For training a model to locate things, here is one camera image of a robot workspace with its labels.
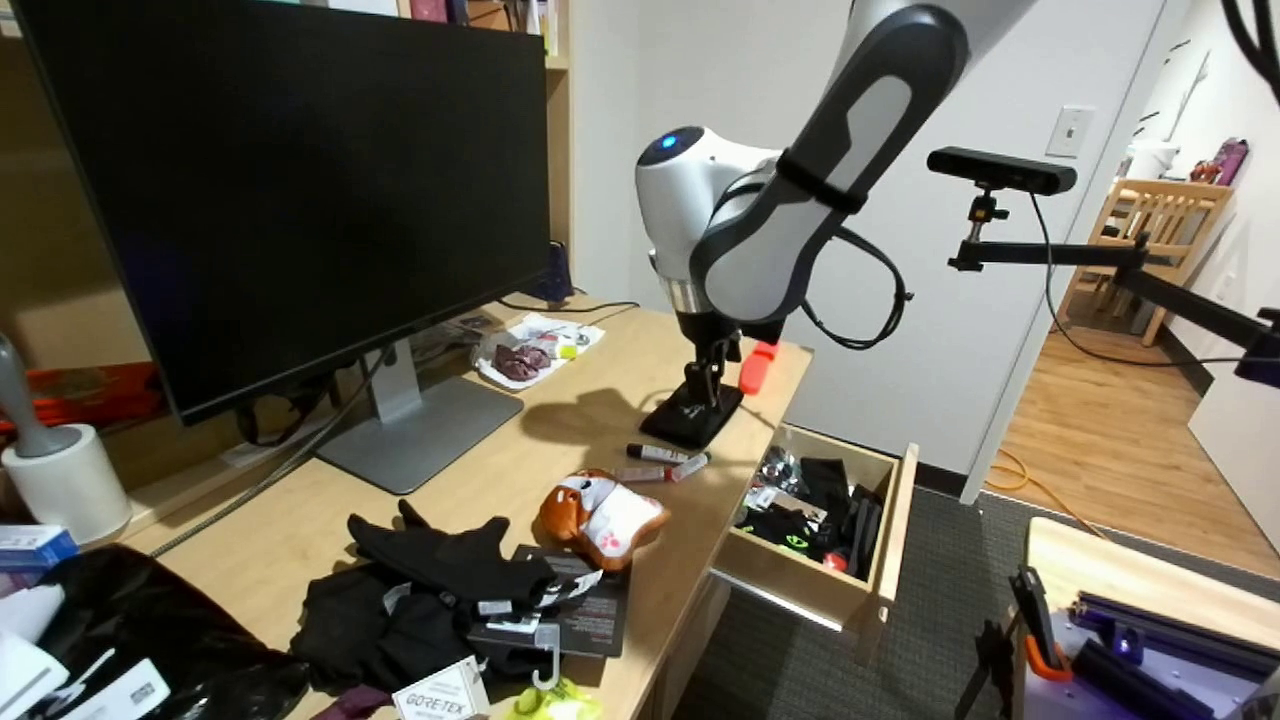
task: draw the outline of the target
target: wooden desk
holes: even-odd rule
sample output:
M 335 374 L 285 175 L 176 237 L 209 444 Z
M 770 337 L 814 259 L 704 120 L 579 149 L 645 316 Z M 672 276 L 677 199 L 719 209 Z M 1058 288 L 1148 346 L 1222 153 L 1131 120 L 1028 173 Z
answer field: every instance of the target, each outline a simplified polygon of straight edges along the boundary
M 605 319 L 605 343 L 553 378 L 520 391 L 524 414 L 491 431 L 480 446 L 425 484 L 412 501 L 442 526 L 478 526 L 509 516 L 509 542 L 531 542 L 531 516 L 548 488 L 575 466 L 616 466 L 623 444 L 640 441 L 640 414 L 667 394 L 691 356 L 672 316 L 623 311 Z M 691 484 L 654 484 L 672 506 L 663 534 L 636 559 L 623 656 L 605 664 L 602 694 L 607 716 L 640 716 L 683 617 L 696 607 L 704 570 L 732 525 L 739 496 L 793 404 L 809 350 L 780 346 L 762 394 L 715 437 L 715 463 Z M 224 604 L 266 643 L 289 646 L 306 590 L 347 559 L 347 511 L 393 525 L 395 501 L 326 459 L 310 459 L 289 478 L 224 516 L 197 541 L 166 556 L 174 570 Z M 135 549 L 162 549 L 176 526 L 141 525 Z
M 1100 541 L 1048 516 L 1028 525 L 1028 565 L 1043 580 L 1043 604 L 1064 617 L 1081 590 L 1112 594 L 1137 607 L 1153 607 L 1171 621 L 1248 636 L 1251 643 L 1280 646 L 1280 604 L 1182 565 L 1143 556 L 1137 549 Z M 1023 670 L 1028 720 L 1088 716 L 1092 694 L 1058 692 Z

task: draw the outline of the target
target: computer monitor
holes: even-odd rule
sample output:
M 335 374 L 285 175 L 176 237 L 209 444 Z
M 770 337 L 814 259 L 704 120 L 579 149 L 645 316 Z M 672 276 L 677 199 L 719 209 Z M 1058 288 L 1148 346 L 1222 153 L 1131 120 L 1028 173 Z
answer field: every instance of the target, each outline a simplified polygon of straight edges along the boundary
M 538 34 L 270 0 L 15 10 L 180 419 L 541 282 Z M 326 454 L 412 490 L 520 413 L 478 384 L 428 401 L 452 406 L 401 404 Z

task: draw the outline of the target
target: white wall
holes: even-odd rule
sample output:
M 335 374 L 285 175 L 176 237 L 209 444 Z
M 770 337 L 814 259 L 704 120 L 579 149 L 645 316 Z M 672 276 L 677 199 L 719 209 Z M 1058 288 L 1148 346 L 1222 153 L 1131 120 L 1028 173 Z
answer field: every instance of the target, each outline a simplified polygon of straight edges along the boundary
M 1183 175 L 1195 158 L 1208 158 L 1230 137 L 1245 137 L 1251 143 L 1248 163 L 1231 185 L 1236 219 L 1225 228 L 1192 288 L 1236 311 L 1257 311 L 1263 304 L 1280 304 L 1280 102 L 1245 63 L 1222 3 L 1195 3 L 1190 10 L 1183 41 L 1208 46 L 1208 63 L 1195 97 L 1168 137 L 1168 143 L 1182 149 L 1171 175 Z M 1164 89 L 1190 85 L 1192 67 L 1171 63 L 1160 77 L 1157 102 L 1176 97 Z M 1171 330 L 1195 356 L 1239 356 L 1239 346 L 1208 337 L 1195 322 L 1176 319 Z M 1192 414 L 1192 431 L 1263 534 L 1280 549 L 1280 391 L 1236 378 L 1231 365 L 1218 365 L 1214 374 L 1218 378 Z
M 942 106 L 931 129 L 917 137 L 858 219 L 866 237 L 899 259 L 917 304 L 899 337 L 867 356 L 842 350 L 803 319 L 793 319 L 793 330 L 818 346 L 814 374 L 793 406 L 796 422 L 894 451 L 922 441 L 930 463 L 986 474 L 1023 374 L 1041 356 L 1043 316 L 1035 319 L 1035 304 L 1043 273 L 990 267 L 981 276 L 955 276 L 946 259 L 969 230 L 965 210 L 971 188 L 930 175 L 926 154 L 942 143 L 1043 154 L 1059 102 L 1088 102 L 1097 120 L 1077 163 L 1081 185 L 1069 195 L 1043 199 L 1058 239 L 1083 239 L 1088 216 L 1081 216 L 1081 209 L 1083 199 L 1092 199 L 1092 209 L 1100 199 L 1088 175 L 1100 163 L 1106 175 L 1112 175 L 1126 153 L 1126 143 L 1110 143 L 1112 124 L 1121 112 L 1127 112 L 1131 124 L 1142 106 L 1126 106 L 1137 72 L 1143 67 L 1142 85 L 1157 77 L 1153 54 L 1160 52 L 1143 52 L 1160 6 L 1164 0 L 1041 0 L 998 54 L 965 77 L 965 89 Z M 616 209 L 592 222 L 575 222 L 575 237 L 587 230 L 584 242 L 607 237 L 607 250 L 592 249 L 592 254 L 575 265 L 584 288 L 667 309 L 657 276 L 645 267 L 647 239 L 636 219 L 636 195 L 623 193 L 636 153 L 672 124 L 710 124 L 750 143 L 787 143 L 825 93 L 844 34 L 844 10 L 844 0 L 645 0 L 633 27 L 636 34 L 611 27 L 607 52 L 640 43 L 633 54 L 636 106 L 623 106 L 636 112 L 636 129 L 633 149 L 575 143 L 575 153 L 592 153 L 592 158 L 584 158 L 592 163 L 592 188 L 575 195 L 575 219 L 584 219 L 587 209 Z M 1008 195 L 1008 209 L 1018 219 L 990 237 L 1041 239 L 1028 202 Z M 814 304 L 842 330 L 866 330 L 886 311 L 880 292 L 886 280 L 872 265 L 829 249 L 818 267 Z

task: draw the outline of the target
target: floor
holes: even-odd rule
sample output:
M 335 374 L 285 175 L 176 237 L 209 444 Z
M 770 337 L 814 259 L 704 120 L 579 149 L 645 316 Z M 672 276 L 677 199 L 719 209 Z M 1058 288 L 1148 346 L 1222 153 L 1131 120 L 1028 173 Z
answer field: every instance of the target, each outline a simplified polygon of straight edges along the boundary
M 1106 356 L 1164 358 L 1126 330 L 1074 337 Z M 1275 549 L 1190 431 L 1195 401 L 1176 366 L 1092 358 L 1052 330 L 990 490 L 1280 580 Z

